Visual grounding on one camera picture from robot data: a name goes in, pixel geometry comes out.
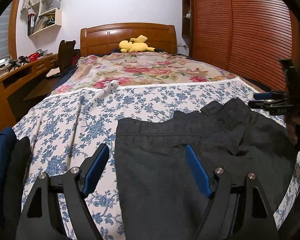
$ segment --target wooden sliding door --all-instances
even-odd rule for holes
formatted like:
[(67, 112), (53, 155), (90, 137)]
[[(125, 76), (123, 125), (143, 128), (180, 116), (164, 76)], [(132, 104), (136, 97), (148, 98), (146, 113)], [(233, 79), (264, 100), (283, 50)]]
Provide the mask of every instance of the wooden sliding door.
[(193, 15), (192, 57), (227, 69), (231, 44), (230, 0), (194, 0)]
[(278, 59), (291, 57), (291, 43), (282, 0), (194, 0), (192, 55), (198, 60), (284, 89)]

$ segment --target wooden headboard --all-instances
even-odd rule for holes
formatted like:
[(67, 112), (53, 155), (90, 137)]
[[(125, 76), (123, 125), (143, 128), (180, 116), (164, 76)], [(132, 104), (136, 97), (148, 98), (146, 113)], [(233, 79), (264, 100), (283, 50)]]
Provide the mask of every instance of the wooden headboard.
[(177, 53), (176, 31), (173, 25), (156, 23), (116, 23), (81, 30), (81, 56), (107, 54), (118, 49), (120, 41), (144, 35), (149, 47)]

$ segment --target bed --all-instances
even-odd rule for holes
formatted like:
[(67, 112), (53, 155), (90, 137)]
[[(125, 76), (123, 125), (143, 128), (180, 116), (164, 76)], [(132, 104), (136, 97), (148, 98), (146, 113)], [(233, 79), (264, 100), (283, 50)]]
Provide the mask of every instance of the bed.
[[(144, 35), (148, 46), (161, 52), (110, 53), (122, 40)], [(220, 81), (236, 77), (204, 62), (178, 55), (174, 26), (154, 23), (102, 25), (81, 30), (81, 57), (52, 95), (84, 87), (105, 88), (115, 78), (121, 86)]]
[[(149, 46), (165, 52), (95, 56), (107, 54), (121, 40), (141, 34), (149, 38)], [(23, 204), (41, 172), (50, 176), (65, 173), (91, 156), (100, 143), (106, 143), (111, 155), (108, 165), (95, 193), (86, 202), (104, 239), (125, 239), (113, 158), (117, 121), (130, 117), (163, 122), (176, 110), (196, 111), (213, 100), (225, 103), (239, 97), (247, 103), (256, 92), (227, 71), (183, 55), (171, 55), (176, 49), (175, 30), (171, 25), (123, 23), (81, 30), (81, 53), (87, 56), (79, 59), (77, 70), (66, 83), (33, 107), (13, 128), (18, 138), (30, 138), (34, 155)], [(258, 111), (284, 126), (281, 117)], [(300, 153), (287, 193), (274, 213), (278, 228), (287, 217), (299, 187)], [(75, 239), (61, 194), (59, 202), (66, 232)]]

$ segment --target red basket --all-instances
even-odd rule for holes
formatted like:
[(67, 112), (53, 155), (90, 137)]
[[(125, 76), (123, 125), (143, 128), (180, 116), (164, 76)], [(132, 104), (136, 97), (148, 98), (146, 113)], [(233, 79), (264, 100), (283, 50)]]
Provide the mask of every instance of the red basket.
[(36, 52), (34, 54), (31, 54), (30, 56), (28, 56), (27, 58), (30, 60), (30, 62), (36, 61), (39, 57), (39, 53)]

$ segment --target pikachu plush toy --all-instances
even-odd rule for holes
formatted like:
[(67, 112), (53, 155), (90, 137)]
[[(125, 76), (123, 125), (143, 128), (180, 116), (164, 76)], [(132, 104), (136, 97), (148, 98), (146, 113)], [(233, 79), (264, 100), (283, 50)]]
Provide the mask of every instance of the pikachu plush toy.
[(145, 52), (145, 51), (152, 51), (154, 52), (154, 48), (148, 47), (145, 44), (148, 38), (140, 35), (138, 38), (131, 38), (130, 41), (121, 41), (119, 43), (119, 49), (123, 53), (127, 52)]

